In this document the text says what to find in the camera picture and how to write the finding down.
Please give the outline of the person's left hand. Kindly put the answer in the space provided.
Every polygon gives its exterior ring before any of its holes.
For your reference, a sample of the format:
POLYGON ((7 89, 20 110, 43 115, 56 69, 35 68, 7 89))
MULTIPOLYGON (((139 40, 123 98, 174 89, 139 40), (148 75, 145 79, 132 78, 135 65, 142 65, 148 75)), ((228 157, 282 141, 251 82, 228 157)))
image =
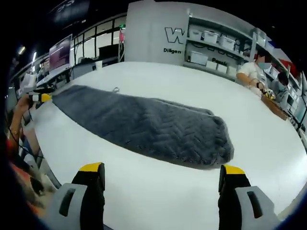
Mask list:
POLYGON ((15 106, 14 113, 23 115, 27 110, 29 110, 33 106, 34 102, 32 100, 32 96, 25 94, 23 95, 17 105, 15 106))

